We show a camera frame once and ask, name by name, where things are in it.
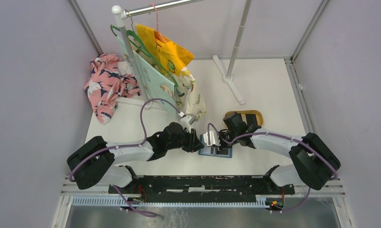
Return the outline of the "blue leather card holder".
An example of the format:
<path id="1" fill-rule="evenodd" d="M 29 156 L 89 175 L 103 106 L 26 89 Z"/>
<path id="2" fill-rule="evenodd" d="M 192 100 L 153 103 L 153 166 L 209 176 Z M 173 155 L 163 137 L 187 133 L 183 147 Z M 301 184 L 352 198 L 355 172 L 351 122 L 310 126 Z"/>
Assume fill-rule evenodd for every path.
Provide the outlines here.
<path id="1" fill-rule="evenodd" d="M 208 147 L 205 143 L 202 144 L 203 148 L 198 151 L 198 155 L 218 157 L 218 158 L 232 158 L 232 148 Z"/>

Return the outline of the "tan oval card tray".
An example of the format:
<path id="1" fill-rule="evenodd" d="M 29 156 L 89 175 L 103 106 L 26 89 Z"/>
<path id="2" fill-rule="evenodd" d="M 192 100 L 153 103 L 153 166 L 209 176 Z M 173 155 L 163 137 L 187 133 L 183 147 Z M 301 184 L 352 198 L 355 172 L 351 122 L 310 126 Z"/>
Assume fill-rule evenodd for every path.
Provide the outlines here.
<path id="1" fill-rule="evenodd" d="M 232 113 L 238 113 L 242 117 L 242 121 L 247 125 L 258 125 L 263 126 L 264 120 L 262 114 L 257 110 L 238 110 L 238 111 L 229 111 L 224 115 L 224 118 L 229 117 Z"/>

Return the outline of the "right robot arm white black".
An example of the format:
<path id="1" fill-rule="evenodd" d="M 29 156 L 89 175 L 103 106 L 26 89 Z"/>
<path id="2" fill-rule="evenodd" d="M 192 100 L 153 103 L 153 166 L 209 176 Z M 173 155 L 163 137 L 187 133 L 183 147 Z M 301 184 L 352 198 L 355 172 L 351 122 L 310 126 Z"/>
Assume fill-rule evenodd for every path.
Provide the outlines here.
<path id="1" fill-rule="evenodd" d="M 217 130 L 209 123 L 203 134 L 207 146 L 230 148 L 233 145 L 274 152 L 291 159 L 292 164 L 274 166 L 263 181 L 269 194 L 277 193 L 290 184 L 305 184 L 314 190 L 322 189 L 328 181 L 338 178 L 341 163 L 315 133 L 291 136 L 263 128 L 258 118 L 229 112 L 223 119 L 225 129 Z"/>

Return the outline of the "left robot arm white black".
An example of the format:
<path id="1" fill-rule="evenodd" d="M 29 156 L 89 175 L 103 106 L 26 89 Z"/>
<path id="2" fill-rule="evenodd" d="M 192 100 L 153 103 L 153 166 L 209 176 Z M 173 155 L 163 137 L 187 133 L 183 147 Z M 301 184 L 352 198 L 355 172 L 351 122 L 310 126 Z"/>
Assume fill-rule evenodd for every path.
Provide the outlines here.
<path id="1" fill-rule="evenodd" d="M 202 148 L 204 145 L 195 129 L 189 131 L 175 122 L 147 137 L 145 142 L 118 144 L 95 136 L 67 158 L 69 180 L 80 190 L 105 184 L 130 194 L 138 188 L 137 176 L 131 167 L 121 166 L 122 163 L 154 161 L 174 149 L 197 152 Z"/>

